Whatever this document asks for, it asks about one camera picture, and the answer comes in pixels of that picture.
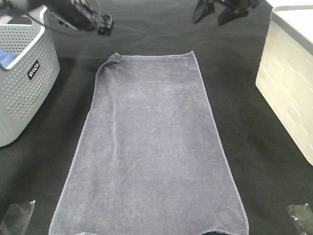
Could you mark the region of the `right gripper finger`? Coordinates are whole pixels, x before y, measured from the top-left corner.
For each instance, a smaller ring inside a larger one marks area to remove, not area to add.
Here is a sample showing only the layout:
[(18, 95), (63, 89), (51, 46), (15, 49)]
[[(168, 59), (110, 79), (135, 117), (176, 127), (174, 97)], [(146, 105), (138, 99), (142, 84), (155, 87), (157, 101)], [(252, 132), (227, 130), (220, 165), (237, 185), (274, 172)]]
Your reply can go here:
[(230, 21), (244, 18), (248, 15), (248, 6), (238, 6), (238, 7), (227, 7), (222, 11), (222, 13), (217, 17), (217, 23), (219, 26), (224, 25)]
[(192, 22), (199, 23), (202, 19), (215, 12), (214, 0), (199, 0), (192, 15)]

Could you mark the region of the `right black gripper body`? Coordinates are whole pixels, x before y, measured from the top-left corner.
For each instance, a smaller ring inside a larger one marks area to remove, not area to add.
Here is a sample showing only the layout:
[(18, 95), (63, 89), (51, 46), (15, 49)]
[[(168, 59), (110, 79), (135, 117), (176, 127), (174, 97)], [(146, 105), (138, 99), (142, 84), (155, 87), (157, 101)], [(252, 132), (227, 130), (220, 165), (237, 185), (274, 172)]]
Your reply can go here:
[(259, 0), (211, 0), (212, 3), (218, 3), (234, 11), (247, 11), (259, 6)]

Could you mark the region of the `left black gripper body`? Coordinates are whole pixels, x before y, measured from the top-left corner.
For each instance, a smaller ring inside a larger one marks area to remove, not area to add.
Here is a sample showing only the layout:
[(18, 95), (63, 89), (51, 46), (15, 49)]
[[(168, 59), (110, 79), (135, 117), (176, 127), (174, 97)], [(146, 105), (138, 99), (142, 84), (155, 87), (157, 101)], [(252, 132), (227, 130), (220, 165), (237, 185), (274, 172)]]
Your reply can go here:
[(96, 11), (88, 0), (70, 1), (70, 25), (83, 31), (105, 31), (105, 15)]

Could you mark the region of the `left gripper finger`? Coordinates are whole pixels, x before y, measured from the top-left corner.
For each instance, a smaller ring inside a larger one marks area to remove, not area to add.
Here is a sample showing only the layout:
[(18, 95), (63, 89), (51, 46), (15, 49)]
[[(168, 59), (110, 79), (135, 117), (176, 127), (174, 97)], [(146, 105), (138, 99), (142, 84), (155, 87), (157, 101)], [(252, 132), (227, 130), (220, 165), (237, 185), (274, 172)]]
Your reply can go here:
[(97, 33), (101, 36), (110, 36), (114, 27), (111, 15), (101, 15), (97, 24)]

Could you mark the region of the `left black Piper arm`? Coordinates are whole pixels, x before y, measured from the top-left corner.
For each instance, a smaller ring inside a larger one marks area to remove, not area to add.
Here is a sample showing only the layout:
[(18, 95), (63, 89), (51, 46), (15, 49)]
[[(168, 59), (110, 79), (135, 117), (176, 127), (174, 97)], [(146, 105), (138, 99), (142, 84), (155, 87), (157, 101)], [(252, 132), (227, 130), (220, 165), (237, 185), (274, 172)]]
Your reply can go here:
[(109, 14), (96, 11), (87, 0), (2, 0), (0, 15), (27, 16), (39, 25), (54, 32), (60, 31), (47, 26), (30, 15), (30, 12), (44, 6), (52, 16), (66, 27), (84, 32), (96, 32), (100, 36), (111, 36), (114, 21)]

